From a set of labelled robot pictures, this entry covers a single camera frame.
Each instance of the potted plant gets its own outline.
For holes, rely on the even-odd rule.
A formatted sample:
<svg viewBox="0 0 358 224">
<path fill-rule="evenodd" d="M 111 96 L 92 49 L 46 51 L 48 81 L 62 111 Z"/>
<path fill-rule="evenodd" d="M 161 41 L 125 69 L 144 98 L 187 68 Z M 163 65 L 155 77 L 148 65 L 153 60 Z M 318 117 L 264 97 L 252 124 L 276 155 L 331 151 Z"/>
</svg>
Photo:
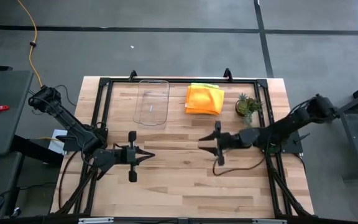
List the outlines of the potted plant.
<svg viewBox="0 0 358 224">
<path fill-rule="evenodd" d="M 244 124 L 250 125 L 252 123 L 252 114 L 260 110 L 262 110 L 262 103 L 243 93 L 239 95 L 239 100 L 236 102 L 236 112 L 243 117 Z"/>
</svg>

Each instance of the wooden tabletop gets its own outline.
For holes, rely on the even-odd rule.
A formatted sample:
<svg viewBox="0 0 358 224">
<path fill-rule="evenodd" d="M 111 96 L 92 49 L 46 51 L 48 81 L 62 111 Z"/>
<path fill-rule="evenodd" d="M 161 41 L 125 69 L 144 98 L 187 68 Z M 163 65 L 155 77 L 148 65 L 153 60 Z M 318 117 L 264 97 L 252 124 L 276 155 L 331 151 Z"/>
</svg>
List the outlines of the wooden tabletop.
<svg viewBox="0 0 358 224">
<path fill-rule="evenodd" d="M 100 77 L 84 77 L 75 116 L 90 124 Z M 92 215 L 114 217 L 198 217 L 198 218 L 270 218 L 273 217 L 266 164 L 215 177 L 214 156 L 198 149 L 198 139 L 211 134 L 214 121 L 220 120 L 222 132 L 232 134 L 246 128 L 236 115 L 238 94 L 255 97 L 248 84 L 219 84 L 224 90 L 224 104 L 219 116 L 185 114 L 186 88 L 189 84 L 171 83 L 165 129 L 145 129 L 133 121 L 138 94 L 137 83 L 115 83 L 112 91 L 107 127 L 109 148 L 112 143 L 127 144 L 129 131 L 137 131 L 136 144 L 156 156 L 137 167 L 138 181 L 128 181 L 129 166 L 114 166 L 96 184 Z M 290 110 L 283 79 L 268 79 L 275 120 Z M 99 119 L 103 112 L 103 103 Z M 259 126 L 255 113 L 252 125 Z M 262 154 L 257 148 L 231 151 L 218 172 L 258 163 Z M 69 156 L 65 156 L 62 169 Z M 287 184 L 304 208 L 313 213 L 308 184 L 302 163 L 291 154 L 283 155 Z M 78 185 L 82 161 L 76 155 L 63 180 L 64 203 Z M 58 209 L 56 189 L 52 212 Z M 278 190 L 284 211 L 282 193 Z"/>
</svg>

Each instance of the yellow towel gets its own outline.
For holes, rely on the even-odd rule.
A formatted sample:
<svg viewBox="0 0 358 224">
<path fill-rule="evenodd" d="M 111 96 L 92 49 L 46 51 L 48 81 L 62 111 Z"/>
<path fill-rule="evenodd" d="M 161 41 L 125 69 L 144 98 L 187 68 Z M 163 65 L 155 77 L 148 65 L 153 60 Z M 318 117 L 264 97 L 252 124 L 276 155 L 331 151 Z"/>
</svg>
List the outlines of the yellow towel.
<svg viewBox="0 0 358 224">
<path fill-rule="evenodd" d="M 185 112 L 218 115 L 222 111 L 223 96 L 223 90 L 190 85 L 187 88 Z"/>
</svg>

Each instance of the floor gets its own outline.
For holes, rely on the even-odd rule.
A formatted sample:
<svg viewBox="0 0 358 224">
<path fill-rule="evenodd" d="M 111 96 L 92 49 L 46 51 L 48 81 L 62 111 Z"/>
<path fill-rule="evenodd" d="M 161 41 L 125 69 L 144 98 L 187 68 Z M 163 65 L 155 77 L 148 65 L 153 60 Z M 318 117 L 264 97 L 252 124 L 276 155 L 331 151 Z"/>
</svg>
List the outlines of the floor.
<svg viewBox="0 0 358 224">
<path fill-rule="evenodd" d="M 358 32 L 354 32 L 358 30 L 358 0 L 23 3 L 39 26 L 124 28 L 39 32 L 34 63 L 42 80 L 48 86 L 66 85 L 72 101 L 78 98 L 83 76 L 129 75 L 133 69 L 139 75 L 220 77 L 229 67 L 235 77 L 284 78 L 292 106 L 316 93 L 342 106 L 358 89 Z M 0 24 L 31 25 L 13 0 L 0 0 Z M 192 29 L 147 32 L 145 27 Z M 267 31 L 258 33 L 262 28 Z M 305 31 L 300 35 L 296 30 Z M 28 43 L 33 34 L 0 30 L 0 65 L 30 70 Z M 37 85 L 34 79 L 31 89 L 35 91 Z M 66 99 L 63 104 L 74 112 Z M 37 138 L 61 128 L 51 117 L 33 115 L 26 106 L 17 133 Z M 358 221 L 358 182 L 342 181 L 343 175 L 358 170 L 358 163 L 341 122 L 311 124 L 301 129 L 300 134 L 305 133 L 311 133 L 302 145 L 315 213 Z M 19 184 L 50 182 L 57 175 L 57 168 L 26 159 Z M 53 186 L 21 192 L 22 216 L 47 213 L 52 194 Z"/>
</svg>

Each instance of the plant pot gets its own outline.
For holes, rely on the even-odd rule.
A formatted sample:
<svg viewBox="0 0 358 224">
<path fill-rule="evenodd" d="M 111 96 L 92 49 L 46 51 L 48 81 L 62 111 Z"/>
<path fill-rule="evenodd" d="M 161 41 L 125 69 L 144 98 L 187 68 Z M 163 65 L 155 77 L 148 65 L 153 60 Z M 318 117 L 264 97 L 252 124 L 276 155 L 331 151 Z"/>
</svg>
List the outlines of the plant pot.
<svg viewBox="0 0 358 224">
<path fill-rule="evenodd" d="M 240 113 L 239 109 L 237 108 L 238 104 L 239 104 L 240 100 L 237 100 L 236 102 L 236 113 L 240 116 L 240 117 L 245 117 L 245 114 Z"/>
</svg>

